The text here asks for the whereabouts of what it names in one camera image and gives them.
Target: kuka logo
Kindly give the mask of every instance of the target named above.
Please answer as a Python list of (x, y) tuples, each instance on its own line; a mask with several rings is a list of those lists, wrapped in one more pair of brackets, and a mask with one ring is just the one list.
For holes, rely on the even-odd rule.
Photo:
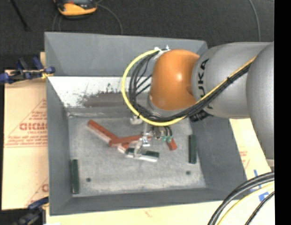
[[(208, 62), (208, 60), (209, 60), (209, 59), (206, 59), (205, 61), (203, 61), (203, 62), (201, 63), (200, 68), (202, 69), (202, 73), (200, 73), (200, 72), (198, 73), (198, 78), (199, 78), (199, 79), (198, 79), (198, 84), (199, 84), (198, 89), (202, 91), (201, 98), (204, 97), (204, 96), (206, 95), (206, 93), (205, 93), (205, 88), (204, 88), (204, 86), (203, 86), (203, 84), (204, 84), (203, 77), (204, 77), (204, 73), (205, 73), (205, 65), (206, 65), (206, 63)], [(209, 108), (209, 109), (213, 109), (213, 107), (212, 107), (210, 104), (207, 105), (207, 108)]]
[(22, 131), (27, 131), (27, 130), (47, 130), (47, 123), (21, 123), (19, 125), (19, 129)]

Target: yellow cable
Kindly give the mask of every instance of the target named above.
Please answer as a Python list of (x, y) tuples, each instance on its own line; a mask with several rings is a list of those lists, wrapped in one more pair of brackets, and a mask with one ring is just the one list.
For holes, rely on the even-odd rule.
[(149, 123), (153, 126), (169, 126), (169, 125), (172, 125), (176, 122), (179, 122), (180, 120), (184, 119), (186, 116), (183, 116), (183, 117), (180, 117), (180, 118), (177, 118), (177, 119), (174, 119), (172, 121), (168, 121), (168, 122), (154, 122), (154, 121), (151, 121), (149, 119), (146, 119), (145, 117), (143, 117), (142, 115), (139, 114), (139, 112), (132, 106), (132, 104), (130, 103), (130, 101), (128, 100), (127, 98), (127, 95), (126, 95), (126, 88), (125, 88), (125, 84), (126, 84), (126, 77), (127, 77), (127, 74), (128, 72), (130, 71), (130, 69), (134, 66), (135, 63), (137, 63), (139, 60), (143, 59), (144, 57), (150, 55), (150, 54), (153, 54), (157, 52), (157, 50), (150, 50), (148, 52), (145, 52), (141, 55), (139, 55), (138, 57), (136, 57), (126, 68), (125, 72), (123, 73), (123, 79), (122, 79), (122, 95), (123, 95), (123, 99), (125, 101), (125, 103), (127, 104), (127, 106), (130, 108), (130, 110), (136, 115), (138, 116), (141, 120), (143, 120), (144, 122), (146, 123)]
[[(125, 88), (125, 82), (126, 82), (126, 77), (130, 71), (130, 69), (134, 66), (135, 63), (137, 63), (139, 60), (143, 59), (144, 57), (157, 52), (157, 50), (150, 50), (148, 52), (145, 52), (141, 55), (139, 55), (138, 57), (136, 57), (126, 68), (125, 72), (123, 73), (123, 79), (122, 79), (122, 95), (123, 95), (123, 99), (125, 101), (125, 103), (127, 104), (127, 106), (130, 108), (130, 110), (136, 115), (138, 116), (141, 120), (143, 120), (144, 122), (147, 122), (153, 126), (169, 126), (172, 124), (175, 124), (176, 122), (179, 122), (180, 120), (186, 118), (185, 116), (182, 116), (180, 118), (171, 120), (171, 121), (167, 121), (167, 122), (154, 122), (151, 121), (149, 119), (146, 119), (145, 117), (143, 117), (142, 115), (140, 115), (140, 113), (132, 106), (132, 104), (130, 103), (130, 101), (127, 98), (126, 95), (126, 88)], [(218, 84), (216, 87), (214, 87), (211, 91), (209, 91), (204, 97), (202, 97), (196, 104), (198, 104), (199, 102), (201, 102), (202, 100), (204, 100), (205, 98), (207, 98), (208, 96), (210, 96), (210, 94), (212, 92), (214, 92), (216, 89), (218, 89), (220, 86), (222, 86), (228, 79), (230, 79), (234, 74), (236, 74), (237, 72), (239, 72), (240, 70), (242, 70), (243, 68), (245, 68), (246, 66), (248, 66), (251, 62), (254, 61), (254, 59), (256, 58), (253, 57), (250, 60), (248, 60), (243, 66), (239, 67), (236, 71), (234, 71), (233, 73), (230, 74), (230, 76), (228, 78), (225, 78), (220, 84)]]
[(245, 196), (244, 198), (240, 199), (238, 202), (236, 202), (220, 219), (220, 221), (217, 223), (217, 225), (225, 224), (224, 221), (226, 218), (230, 215), (233, 214), (235, 210), (237, 210), (242, 204), (248, 203), (251, 199), (257, 199), (257, 196), (259, 194), (269, 192), (271, 193), (275, 189), (275, 184), (274, 182), (265, 185), (264, 187), (250, 193), (249, 195)]

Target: dark green bar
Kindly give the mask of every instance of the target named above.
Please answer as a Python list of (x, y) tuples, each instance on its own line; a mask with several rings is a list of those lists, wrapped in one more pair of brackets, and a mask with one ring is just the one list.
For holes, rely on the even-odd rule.
[(154, 157), (154, 158), (159, 158), (159, 153), (154, 152), (154, 151), (146, 151), (145, 154), (142, 154), (142, 155), (146, 155), (146, 156), (150, 156), (150, 157)]
[(77, 159), (71, 160), (71, 188), (73, 194), (79, 193), (79, 167)]
[(197, 143), (196, 136), (189, 136), (189, 163), (195, 164), (197, 163)]

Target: green object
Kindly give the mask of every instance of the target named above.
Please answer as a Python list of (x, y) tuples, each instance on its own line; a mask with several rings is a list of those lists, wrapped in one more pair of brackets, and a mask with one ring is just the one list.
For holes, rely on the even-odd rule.
[(189, 163), (197, 163), (197, 142), (195, 135), (189, 136)]
[(168, 138), (166, 139), (166, 141), (167, 141), (168, 143), (170, 143), (170, 142), (172, 141), (172, 139), (173, 139), (173, 136), (168, 136)]
[(165, 142), (167, 138), (168, 137), (164, 135), (164, 136), (161, 137), (161, 141)]
[(79, 193), (79, 167), (78, 160), (71, 160), (71, 189), (73, 194)]
[(154, 157), (154, 158), (159, 158), (159, 153), (158, 152), (154, 152), (154, 151), (146, 151), (142, 155), (150, 156), (150, 157)]

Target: clamp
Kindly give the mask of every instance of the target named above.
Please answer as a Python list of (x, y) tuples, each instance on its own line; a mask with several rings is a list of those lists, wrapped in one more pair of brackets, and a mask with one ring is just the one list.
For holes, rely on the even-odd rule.
[(44, 67), (37, 56), (33, 57), (32, 62), (37, 68), (37, 71), (29, 70), (24, 59), (19, 58), (16, 63), (16, 70), (0, 74), (0, 83), (12, 84), (18, 81), (31, 80), (34, 78), (45, 78), (56, 71), (54, 67)]

